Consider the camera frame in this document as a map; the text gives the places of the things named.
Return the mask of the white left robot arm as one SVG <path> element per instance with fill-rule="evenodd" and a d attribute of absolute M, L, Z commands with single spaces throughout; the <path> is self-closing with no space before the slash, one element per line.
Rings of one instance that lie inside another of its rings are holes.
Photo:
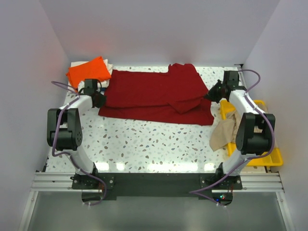
<path fill-rule="evenodd" d="M 75 97 L 60 108 L 47 113 L 47 143 L 53 157 L 65 155 L 73 164 L 76 174 L 84 175 L 83 184 L 89 189 L 100 183 L 95 164 L 82 147 L 83 133 L 80 115 L 92 108 L 101 108 L 106 96 L 101 94 L 102 84 L 97 79 L 85 79 L 76 89 L 61 82 L 52 84 L 70 91 Z"/>

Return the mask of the dark red t-shirt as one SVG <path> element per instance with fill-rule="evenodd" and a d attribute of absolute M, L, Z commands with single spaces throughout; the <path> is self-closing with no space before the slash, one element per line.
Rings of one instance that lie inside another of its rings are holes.
<path fill-rule="evenodd" d="M 192 64 L 165 73 L 114 70 L 98 115 L 111 118 L 211 126 L 208 89 Z"/>

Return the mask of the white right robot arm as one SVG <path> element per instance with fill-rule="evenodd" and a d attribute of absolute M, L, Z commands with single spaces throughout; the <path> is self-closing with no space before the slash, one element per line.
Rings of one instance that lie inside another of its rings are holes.
<path fill-rule="evenodd" d="M 249 88 L 240 85 L 240 72 L 256 74 L 256 83 Z M 249 91 L 260 80 L 260 74 L 254 70 L 224 71 L 223 80 L 218 80 L 204 96 L 216 103 L 226 99 L 235 107 L 241 119 L 235 139 L 236 148 L 216 169 L 214 183 L 220 189 L 226 189 L 231 184 L 231 177 L 239 176 L 251 160 L 268 156 L 274 149 L 275 116 L 260 109 L 249 96 Z"/>

